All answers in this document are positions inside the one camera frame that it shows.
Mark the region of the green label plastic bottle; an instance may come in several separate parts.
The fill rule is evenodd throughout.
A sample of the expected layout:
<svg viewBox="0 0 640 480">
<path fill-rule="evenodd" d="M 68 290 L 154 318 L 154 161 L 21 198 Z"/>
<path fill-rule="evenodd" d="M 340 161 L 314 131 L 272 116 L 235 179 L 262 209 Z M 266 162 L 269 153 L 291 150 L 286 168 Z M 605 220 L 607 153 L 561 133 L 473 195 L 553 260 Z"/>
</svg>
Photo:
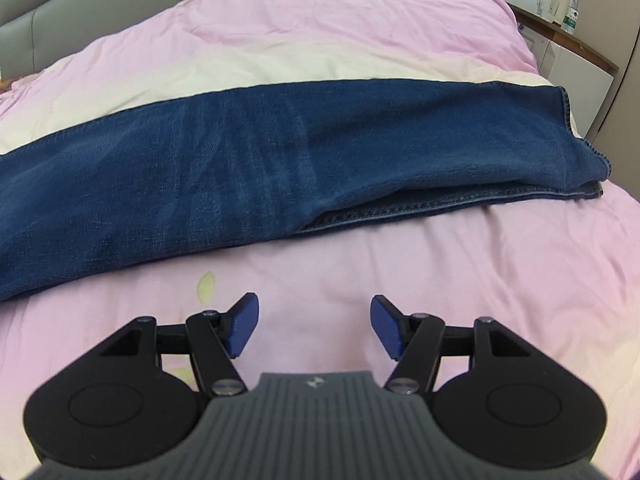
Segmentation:
<svg viewBox="0 0 640 480">
<path fill-rule="evenodd" d="M 578 20 L 578 4 L 579 0 L 570 0 L 570 4 L 566 9 L 565 16 L 562 21 L 561 29 L 569 35 L 574 35 Z"/>
</svg>

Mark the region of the beige wardrobe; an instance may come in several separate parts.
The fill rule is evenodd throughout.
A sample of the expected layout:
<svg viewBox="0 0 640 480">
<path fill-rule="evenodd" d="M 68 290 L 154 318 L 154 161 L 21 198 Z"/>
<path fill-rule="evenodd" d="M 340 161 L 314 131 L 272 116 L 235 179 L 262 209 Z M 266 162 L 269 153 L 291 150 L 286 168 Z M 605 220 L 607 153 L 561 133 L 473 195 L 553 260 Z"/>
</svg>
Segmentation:
<svg viewBox="0 0 640 480">
<path fill-rule="evenodd" d="M 587 134 L 612 164 L 611 180 L 639 196 L 639 0 L 582 0 L 577 36 L 617 66 Z"/>
</svg>

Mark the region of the blue denim jeans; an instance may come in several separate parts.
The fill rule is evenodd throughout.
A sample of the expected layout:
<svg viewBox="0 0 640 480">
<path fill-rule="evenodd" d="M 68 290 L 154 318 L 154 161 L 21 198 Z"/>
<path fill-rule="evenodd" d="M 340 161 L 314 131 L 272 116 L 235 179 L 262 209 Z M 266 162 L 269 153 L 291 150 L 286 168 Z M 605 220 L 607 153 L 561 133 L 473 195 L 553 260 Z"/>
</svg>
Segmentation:
<svg viewBox="0 0 640 480">
<path fill-rule="evenodd" d="M 2 156 L 1 296 L 363 223 L 591 200 L 610 172 L 553 86 L 311 81 L 143 105 Z"/>
</svg>

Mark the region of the clear glass cup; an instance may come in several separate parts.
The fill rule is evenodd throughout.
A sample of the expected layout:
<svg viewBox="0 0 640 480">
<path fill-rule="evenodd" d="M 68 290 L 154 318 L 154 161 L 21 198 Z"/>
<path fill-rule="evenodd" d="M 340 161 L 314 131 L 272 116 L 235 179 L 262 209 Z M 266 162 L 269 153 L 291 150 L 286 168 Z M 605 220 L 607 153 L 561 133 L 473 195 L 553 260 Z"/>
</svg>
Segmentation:
<svg viewBox="0 0 640 480">
<path fill-rule="evenodd" d="M 544 18 L 549 12 L 550 0 L 537 0 L 536 14 Z"/>
</svg>

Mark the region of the white bottle red lid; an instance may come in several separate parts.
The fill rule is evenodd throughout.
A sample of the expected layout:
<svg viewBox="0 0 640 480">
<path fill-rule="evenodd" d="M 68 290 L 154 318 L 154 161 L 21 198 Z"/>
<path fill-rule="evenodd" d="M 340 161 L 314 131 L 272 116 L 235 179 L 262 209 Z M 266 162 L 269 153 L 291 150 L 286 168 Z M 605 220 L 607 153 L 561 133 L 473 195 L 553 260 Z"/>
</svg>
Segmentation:
<svg viewBox="0 0 640 480">
<path fill-rule="evenodd" d="M 549 18 L 555 24 L 562 24 L 566 11 L 572 0 L 551 0 L 549 4 Z"/>
</svg>

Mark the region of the white right nightstand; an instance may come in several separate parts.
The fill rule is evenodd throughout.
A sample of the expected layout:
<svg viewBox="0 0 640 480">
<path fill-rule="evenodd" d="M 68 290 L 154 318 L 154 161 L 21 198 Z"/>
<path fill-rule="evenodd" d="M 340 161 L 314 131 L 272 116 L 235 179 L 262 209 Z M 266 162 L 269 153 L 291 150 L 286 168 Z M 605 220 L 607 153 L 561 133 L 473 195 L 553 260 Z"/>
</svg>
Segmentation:
<svg viewBox="0 0 640 480">
<path fill-rule="evenodd" d="M 536 58 L 538 73 L 563 87 L 580 136 L 585 138 L 610 91 L 618 67 L 558 25 L 509 4 L 518 30 Z"/>
</svg>

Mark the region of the pink and cream duvet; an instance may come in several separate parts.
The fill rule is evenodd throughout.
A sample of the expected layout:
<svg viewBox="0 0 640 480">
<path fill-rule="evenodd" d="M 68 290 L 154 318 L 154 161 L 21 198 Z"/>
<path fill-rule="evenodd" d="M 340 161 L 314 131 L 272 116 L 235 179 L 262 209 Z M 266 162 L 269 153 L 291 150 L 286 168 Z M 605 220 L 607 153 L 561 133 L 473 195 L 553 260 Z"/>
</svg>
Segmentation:
<svg viewBox="0 0 640 480">
<path fill-rule="evenodd" d="M 17 81 L 1 147 L 207 91 L 306 80 L 408 78 L 539 86 L 502 0 L 186 0 Z M 382 294 L 451 325 L 489 315 L 592 385 L 608 409 L 594 460 L 639 468 L 639 205 L 528 200 L 201 252 L 83 278 L 1 307 L 1 474 L 37 467 L 22 424 L 30 394 L 135 316 L 178 323 L 244 292 L 259 324 L 236 365 L 263 372 L 392 363 L 369 324 Z"/>
</svg>

